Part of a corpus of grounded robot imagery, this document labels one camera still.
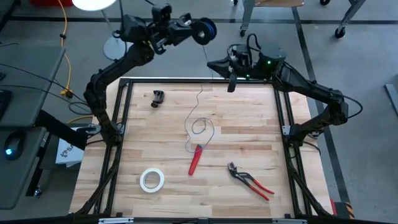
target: red utility knife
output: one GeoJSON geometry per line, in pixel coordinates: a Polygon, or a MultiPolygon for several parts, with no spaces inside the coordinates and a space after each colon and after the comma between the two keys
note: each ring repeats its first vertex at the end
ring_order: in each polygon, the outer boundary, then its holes
{"type": "Polygon", "coordinates": [[[193,155],[191,166],[189,167],[188,175],[193,175],[195,169],[197,168],[202,151],[203,148],[198,144],[197,148],[195,149],[195,153],[193,155]]]}

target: red handle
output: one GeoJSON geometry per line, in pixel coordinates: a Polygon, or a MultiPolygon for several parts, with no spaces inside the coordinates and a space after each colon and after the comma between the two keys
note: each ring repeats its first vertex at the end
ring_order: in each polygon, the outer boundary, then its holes
{"type": "Polygon", "coordinates": [[[257,180],[253,181],[257,186],[259,186],[259,188],[261,188],[262,190],[265,190],[266,192],[270,193],[270,194],[275,194],[273,191],[266,189],[265,187],[263,187],[257,180]]]}
{"type": "Polygon", "coordinates": [[[269,200],[269,198],[268,198],[265,194],[261,193],[259,190],[255,189],[253,186],[250,185],[249,187],[250,187],[250,189],[252,189],[255,193],[259,194],[261,197],[265,198],[266,200],[269,200]]]}
{"type": "Polygon", "coordinates": [[[197,145],[197,148],[195,149],[195,154],[193,155],[191,166],[189,167],[188,175],[193,175],[195,169],[197,168],[202,151],[203,149],[201,148],[201,146],[197,145]]]}

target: computer mouse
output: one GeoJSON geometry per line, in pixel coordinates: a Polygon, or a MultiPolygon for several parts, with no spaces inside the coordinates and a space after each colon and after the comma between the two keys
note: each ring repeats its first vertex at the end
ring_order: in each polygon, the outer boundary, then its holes
{"type": "Polygon", "coordinates": [[[4,155],[7,160],[13,161],[22,155],[24,150],[25,132],[16,131],[11,133],[4,143],[4,155]]]}

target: white lamp shade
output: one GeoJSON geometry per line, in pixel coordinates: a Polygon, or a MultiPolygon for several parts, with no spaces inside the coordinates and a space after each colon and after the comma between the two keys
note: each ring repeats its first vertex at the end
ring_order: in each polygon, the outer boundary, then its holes
{"type": "Polygon", "coordinates": [[[99,11],[110,7],[116,0],[72,0],[73,4],[84,11],[99,11]]]}

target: lamp base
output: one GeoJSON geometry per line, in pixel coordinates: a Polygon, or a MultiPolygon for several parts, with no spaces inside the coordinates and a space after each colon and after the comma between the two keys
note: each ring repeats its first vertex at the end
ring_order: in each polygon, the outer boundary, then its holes
{"type": "MultiPolygon", "coordinates": [[[[127,42],[127,49],[131,47],[132,43],[127,42]]],[[[104,54],[111,60],[120,59],[126,51],[124,41],[119,38],[110,37],[104,45],[104,54]]]]}

